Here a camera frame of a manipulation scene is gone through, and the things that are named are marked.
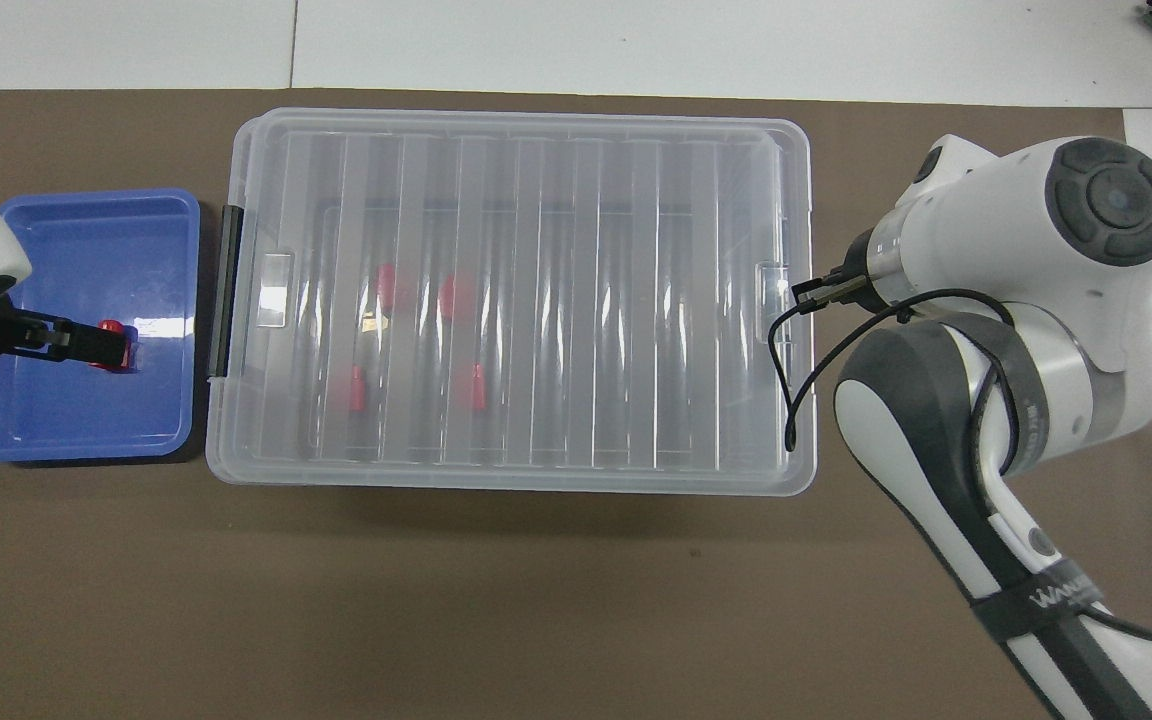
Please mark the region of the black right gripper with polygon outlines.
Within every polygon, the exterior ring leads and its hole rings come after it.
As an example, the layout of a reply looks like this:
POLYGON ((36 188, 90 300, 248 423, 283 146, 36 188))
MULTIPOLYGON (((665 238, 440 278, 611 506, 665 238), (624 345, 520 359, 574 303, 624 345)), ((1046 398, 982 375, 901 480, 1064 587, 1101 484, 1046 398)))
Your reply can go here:
POLYGON ((847 247, 844 260, 831 270, 833 283, 808 281, 794 286, 796 314, 818 313, 831 304, 881 304, 870 276, 867 253, 873 228, 863 232, 847 247))

